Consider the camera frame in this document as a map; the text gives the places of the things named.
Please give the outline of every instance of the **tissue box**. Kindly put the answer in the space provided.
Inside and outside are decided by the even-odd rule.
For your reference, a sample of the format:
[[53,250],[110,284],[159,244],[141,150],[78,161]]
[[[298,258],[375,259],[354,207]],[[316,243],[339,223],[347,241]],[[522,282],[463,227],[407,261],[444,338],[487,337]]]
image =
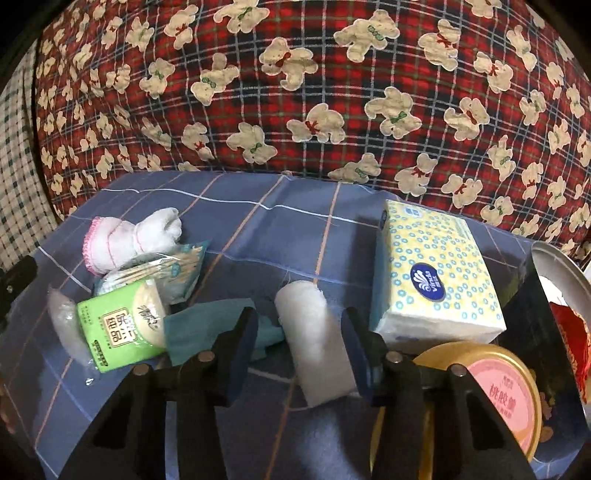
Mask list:
[[482,255],[461,219],[387,200],[376,245],[370,328],[392,349],[489,343],[505,322]]

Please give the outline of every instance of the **bed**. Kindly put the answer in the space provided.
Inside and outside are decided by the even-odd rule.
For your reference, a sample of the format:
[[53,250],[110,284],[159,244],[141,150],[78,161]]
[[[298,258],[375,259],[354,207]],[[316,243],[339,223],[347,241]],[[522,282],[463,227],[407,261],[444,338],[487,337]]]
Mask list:
[[[36,250],[37,279],[19,297],[0,340],[0,364],[18,410],[18,438],[34,446],[47,478],[69,453],[129,371],[121,368],[85,385],[84,370],[65,353],[45,310],[48,286],[75,301],[95,280],[82,260],[92,218],[138,222],[163,206],[181,212],[187,242],[211,240],[196,301],[250,297],[277,318],[273,299],[286,282],[317,282],[340,316],[345,306],[367,315],[376,228],[388,192],[365,186],[275,174],[134,173],[102,189]],[[496,288],[505,286],[530,241],[468,220]],[[368,478],[375,412],[355,396],[309,409],[294,378],[286,345],[251,364],[236,404],[218,411],[229,477],[321,480]],[[164,365],[162,359],[152,364]],[[174,408],[168,409],[167,478],[174,480]],[[538,449],[539,478],[564,472],[578,447],[554,455]]]

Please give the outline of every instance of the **gold lid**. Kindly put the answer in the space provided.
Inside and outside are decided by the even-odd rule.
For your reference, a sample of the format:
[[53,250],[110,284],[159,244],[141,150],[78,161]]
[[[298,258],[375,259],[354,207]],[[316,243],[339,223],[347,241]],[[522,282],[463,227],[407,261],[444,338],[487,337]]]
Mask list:
[[[417,365],[422,365],[424,367],[446,370],[452,364],[462,364],[466,368],[469,368],[477,361],[487,359],[500,360],[503,363],[509,365],[524,380],[528,388],[528,393],[531,397],[534,407],[534,418],[531,440],[529,441],[527,447],[524,448],[524,453],[528,461],[531,461],[538,446],[540,431],[542,428],[540,394],[528,368],[517,356],[515,356],[509,350],[497,345],[483,345],[472,342],[452,342],[438,345],[423,352],[421,355],[416,357],[414,362]],[[427,404],[427,411],[424,420],[423,454],[421,456],[421,468],[419,474],[420,480],[431,480],[431,474],[433,471],[433,413],[433,405]],[[375,455],[378,451],[379,438],[382,432],[383,422],[384,408],[381,408],[374,424],[374,430],[372,433],[369,462],[371,468],[373,468]]]

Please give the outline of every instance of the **plastic bag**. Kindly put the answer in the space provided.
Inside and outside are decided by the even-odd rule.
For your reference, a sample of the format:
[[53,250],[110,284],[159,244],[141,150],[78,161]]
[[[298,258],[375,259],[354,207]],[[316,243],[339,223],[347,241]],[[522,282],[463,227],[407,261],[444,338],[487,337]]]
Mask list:
[[177,245],[168,254],[134,258],[100,280],[96,295],[103,295],[143,278],[153,278],[162,301],[174,305],[187,301],[197,284],[209,242]]
[[47,293],[47,310],[61,345],[85,369],[86,385],[92,384],[100,373],[82,332],[75,302],[50,287]]

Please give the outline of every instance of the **vinda logo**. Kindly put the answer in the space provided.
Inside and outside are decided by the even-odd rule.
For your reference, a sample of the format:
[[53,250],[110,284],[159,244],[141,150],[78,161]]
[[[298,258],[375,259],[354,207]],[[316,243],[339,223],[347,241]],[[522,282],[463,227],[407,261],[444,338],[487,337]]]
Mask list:
[[437,270],[426,263],[416,263],[410,269],[410,279],[423,297],[431,301],[445,298],[445,287],[437,275]]

